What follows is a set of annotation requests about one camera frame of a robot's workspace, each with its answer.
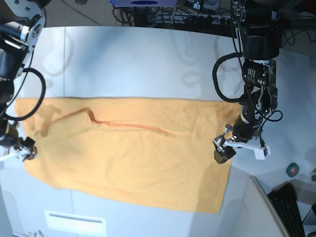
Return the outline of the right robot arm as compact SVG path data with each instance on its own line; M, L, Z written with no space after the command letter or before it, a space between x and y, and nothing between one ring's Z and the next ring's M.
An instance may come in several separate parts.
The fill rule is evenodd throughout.
M26 67L33 59L39 35L46 23L44 8L48 0L2 0L0 2L0 145L7 149L1 161L17 158L31 160L37 156L35 141L19 136L17 125L31 117L43 102L46 82L36 69ZM14 80L21 74L35 74L41 82L41 93L35 107L22 117L6 113L18 95Z

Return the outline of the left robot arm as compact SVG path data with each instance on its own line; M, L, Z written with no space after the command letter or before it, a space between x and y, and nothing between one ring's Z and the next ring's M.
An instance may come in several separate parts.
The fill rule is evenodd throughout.
M35 109L43 102L46 83L42 74L26 68L32 58L38 36L45 25L46 0L3 0L0 3L0 121L1 128L9 128L11 117L6 109L13 102L13 81L21 73L33 73L41 81L41 94ZM286 20L278 21L277 13L253 0L231 2L230 24L232 36L237 38L242 51L222 56L214 64L213 83L217 94L225 102L242 106L239 117L226 131L233 133L230 139L219 135L214 139L214 158L225 163L236 152L235 148L247 148L248 141L261 138L265 122L277 112L276 62L279 54L279 29L289 26ZM218 84L219 66L232 58L244 58L241 63L244 93L236 99L225 97Z

